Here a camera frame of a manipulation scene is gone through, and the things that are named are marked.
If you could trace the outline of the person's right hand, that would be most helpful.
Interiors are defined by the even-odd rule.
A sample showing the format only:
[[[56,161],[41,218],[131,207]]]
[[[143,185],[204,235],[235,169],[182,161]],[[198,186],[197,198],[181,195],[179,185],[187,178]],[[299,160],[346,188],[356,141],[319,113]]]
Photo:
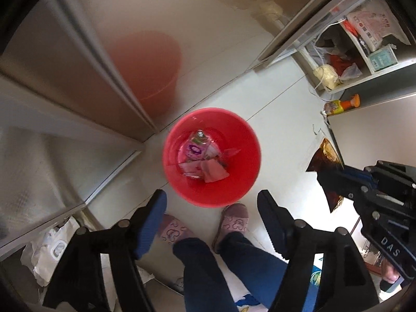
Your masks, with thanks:
[[[400,277],[400,273],[384,258],[381,262],[381,277],[389,284],[394,284]]]

